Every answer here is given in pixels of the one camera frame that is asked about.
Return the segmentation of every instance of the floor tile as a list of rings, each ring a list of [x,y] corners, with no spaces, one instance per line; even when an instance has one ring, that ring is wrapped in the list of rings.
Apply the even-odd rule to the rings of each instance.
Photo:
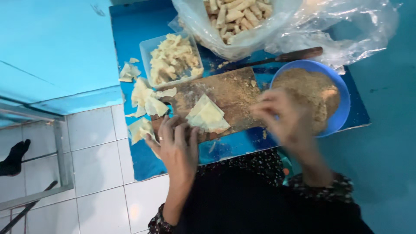
[[[9,216],[9,215],[10,215],[10,210],[9,209],[4,209],[4,210],[0,211],[0,218],[6,217],[6,216]]]
[[[59,170],[57,156],[25,162],[26,194],[31,195],[44,191],[54,180],[58,181]]]
[[[131,232],[147,230],[150,220],[165,202],[169,190],[169,176],[164,175],[124,186],[129,209]]]
[[[27,233],[79,234],[76,199],[29,211]]]
[[[0,177],[0,202],[10,201],[19,197],[26,196],[25,193],[25,166],[22,167],[22,172],[17,176]]]
[[[0,130],[0,162],[6,159],[11,148],[22,140],[22,126]]]
[[[68,160],[70,170],[72,169],[71,152],[64,154],[65,160]],[[26,176],[26,192],[28,195],[44,191],[52,181],[57,180],[58,184],[54,188],[60,186],[58,160],[57,156],[37,159],[25,163]],[[75,198],[75,189],[70,189],[49,197],[42,198],[34,208],[46,206]]]
[[[25,234],[25,217],[22,217],[12,228],[11,234]]]
[[[117,142],[72,152],[77,197],[123,185]]]
[[[77,198],[82,234],[130,234],[123,187]]]
[[[10,223],[10,215],[0,218],[0,230],[2,230],[9,223]]]
[[[124,184],[134,182],[133,160],[131,159],[129,139],[117,141],[119,147],[121,172],[123,173]]]
[[[117,140],[127,138],[127,124],[124,116],[123,104],[112,106],[111,112],[113,113],[114,128],[116,130]]]
[[[18,214],[18,213],[22,212],[24,209],[25,209],[25,206],[24,205],[20,205],[18,207],[13,208],[12,209],[13,210],[12,213],[13,214]]]
[[[71,151],[116,140],[111,108],[99,108],[68,115]]]
[[[31,159],[56,152],[53,126],[44,121],[23,125],[23,139],[30,139],[29,150],[24,159]]]

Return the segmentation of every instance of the black patterned clothing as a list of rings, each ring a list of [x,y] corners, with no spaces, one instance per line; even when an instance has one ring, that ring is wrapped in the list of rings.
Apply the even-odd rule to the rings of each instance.
[[[250,172],[254,176],[261,177],[264,182],[272,187],[282,186],[283,180],[285,179],[282,161],[276,148],[273,148],[199,166],[195,183],[198,183],[198,180],[206,174],[220,177],[230,168]],[[307,186],[302,180],[302,174],[298,174],[289,180],[289,188],[298,195],[314,201],[354,202],[351,197],[352,183],[350,179],[341,174],[336,174],[331,186],[323,188]],[[156,216],[152,218],[148,225],[149,233],[151,234],[169,234],[175,229],[174,226],[164,220],[162,215],[163,206],[164,204],[159,207]]]

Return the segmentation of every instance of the wooden cutting board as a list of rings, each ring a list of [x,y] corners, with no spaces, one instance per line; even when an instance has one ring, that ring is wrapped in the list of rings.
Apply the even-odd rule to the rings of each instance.
[[[249,128],[264,126],[250,113],[250,106],[257,102],[260,95],[257,84],[253,87],[252,81],[256,81],[253,69],[245,67],[162,88],[159,91],[176,87],[177,93],[174,97],[162,97],[160,101],[170,104],[173,114],[179,115],[181,122],[185,122],[185,117],[205,93],[225,113],[224,119],[231,127],[220,134],[214,132],[200,134],[199,142],[204,142]],[[151,116],[156,139],[162,119],[158,115]]]

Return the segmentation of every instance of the metal bar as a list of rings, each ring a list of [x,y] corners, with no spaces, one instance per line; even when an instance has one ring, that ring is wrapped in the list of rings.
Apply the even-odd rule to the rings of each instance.
[[[67,186],[62,186],[62,187],[54,188],[54,189],[51,189],[51,190],[48,190],[48,191],[38,192],[38,193],[35,193],[35,194],[32,194],[32,195],[27,195],[25,197],[19,197],[19,198],[16,198],[16,199],[13,199],[13,200],[10,200],[10,201],[7,201],[7,202],[2,202],[2,203],[0,203],[0,210],[10,209],[10,208],[22,205],[22,204],[26,204],[26,203],[29,203],[29,202],[34,202],[34,201],[37,201],[37,200],[42,199],[44,197],[55,195],[55,194],[58,194],[60,192],[64,192],[64,191],[67,191],[67,190],[70,190],[70,189],[73,189],[73,188],[74,188],[74,185],[69,184]]]
[[[40,113],[39,111],[21,108],[21,107],[14,107],[11,105],[7,105],[4,103],[0,103],[0,112],[6,113],[6,114],[13,114],[13,115],[19,115],[24,116],[32,119],[39,119],[39,120],[45,120],[45,121],[65,121],[65,117],[61,115],[52,115],[47,113]]]
[[[51,190],[55,185],[57,185],[58,184],[58,181],[53,181],[44,191],[48,191],[48,190]],[[34,201],[34,202],[31,202],[31,203],[29,203],[29,204],[27,204],[26,205],[26,207],[25,207],[25,209],[22,211],[22,212],[20,212],[9,224],[7,224],[1,231],[0,231],[0,234],[6,234],[8,231],[10,231],[11,229],[12,229],[12,227],[14,226],[14,225],[16,225],[16,223],[22,218],[22,217],[24,217],[28,212],[29,212],[29,210],[30,209],[32,209],[35,205],[36,205],[36,203],[38,203],[38,201],[40,201],[40,200],[37,200],[37,201]]]
[[[74,167],[72,162],[72,154],[67,154],[66,157],[64,155],[65,160],[65,167],[66,167],[66,173],[67,173],[67,184],[64,184],[64,186],[74,186]]]
[[[12,98],[0,96],[0,99],[3,99],[3,100],[8,101],[8,102],[14,102],[14,103],[20,104],[20,105],[24,106],[25,108],[32,109],[32,110],[35,110],[35,111],[39,111],[41,113],[46,113],[46,114],[50,114],[50,115],[57,115],[57,116],[63,116],[63,115],[60,115],[60,114],[57,114],[57,113],[53,113],[53,112],[50,112],[50,111],[47,111],[47,110],[39,109],[37,107],[32,107],[29,103],[21,102],[19,100],[15,100],[15,99],[12,99]]]
[[[33,161],[33,160],[36,160],[36,159],[41,159],[41,158],[51,156],[51,155],[55,155],[55,154],[57,154],[57,152],[53,152],[53,153],[50,153],[50,154],[45,154],[45,155],[42,155],[42,156],[39,156],[39,157],[34,157],[34,158],[31,158],[31,159],[27,159],[27,160],[23,160],[22,163]]]
[[[55,133],[55,144],[58,158],[59,179],[61,186],[67,185],[67,170],[65,167],[64,151],[62,149],[62,130],[58,121],[53,122],[53,130]]]

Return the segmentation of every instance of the dough scrap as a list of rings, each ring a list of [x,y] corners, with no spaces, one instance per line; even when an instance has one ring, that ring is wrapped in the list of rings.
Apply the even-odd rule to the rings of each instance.
[[[150,52],[152,85],[164,84],[183,77],[188,69],[192,69],[191,75],[200,75],[203,67],[199,63],[196,48],[193,48],[189,38],[181,35],[168,34],[158,48]]]
[[[139,71],[136,66],[128,62],[124,62],[124,67],[119,74],[119,81],[132,82],[132,79],[137,78],[140,74],[141,71]]]
[[[131,113],[129,115],[125,115],[126,117],[136,117],[139,118],[143,115],[146,114],[146,109],[144,109],[144,107],[141,106],[137,106],[137,111],[135,113]]]
[[[176,95],[176,92],[177,92],[176,87],[165,90],[165,91],[157,91],[156,92],[156,98],[158,98],[158,97],[173,97],[173,96]]]
[[[137,107],[137,105],[144,107],[146,98],[154,95],[155,91],[148,88],[144,78],[137,79],[131,92],[131,107]]]
[[[230,63],[229,61],[225,61],[225,62],[221,63],[220,65],[218,65],[218,69],[224,67],[224,65],[227,65],[229,63]]]
[[[148,115],[158,115],[162,117],[169,108],[161,101],[154,97],[147,97],[145,102],[145,109]]]
[[[129,63],[135,63],[135,62],[140,62],[140,61],[136,58],[130,58]]]
[[[185,118],[191,126],[220,134],[230,128],[223,116],[224,112],[204,94]]]
[[[149,133],[151,138],[154,141],[156,141],[152,123],[146,118],[141,118],[137,120],[136,122],[129,125],[128,128],[129,128],[129,137],[131,138],[131,145],[134,145],[139,140],[143,139],[147,133]],[[156,152],[153,151],[153,153],[158,159],[160,159],[160,156]]]

